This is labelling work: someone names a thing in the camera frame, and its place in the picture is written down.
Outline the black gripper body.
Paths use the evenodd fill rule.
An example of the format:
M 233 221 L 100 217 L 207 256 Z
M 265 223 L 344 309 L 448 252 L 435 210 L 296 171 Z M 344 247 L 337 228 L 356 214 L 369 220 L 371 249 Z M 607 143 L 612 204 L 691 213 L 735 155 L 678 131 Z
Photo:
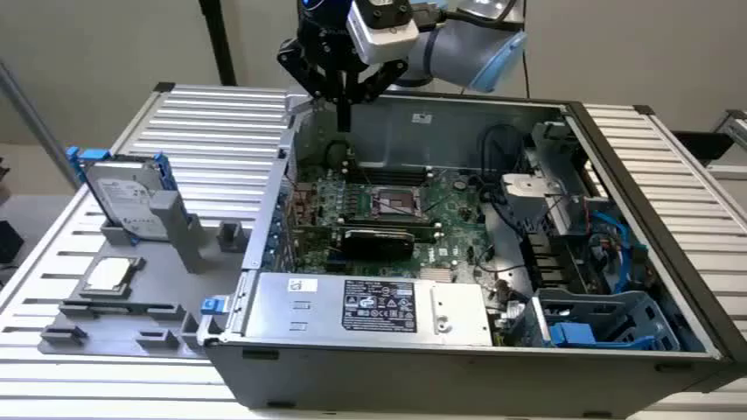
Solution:
M 361 70 L 347 29 L 351 0 L 297 1 L 296 38 L 308 61 L 325 70 Z

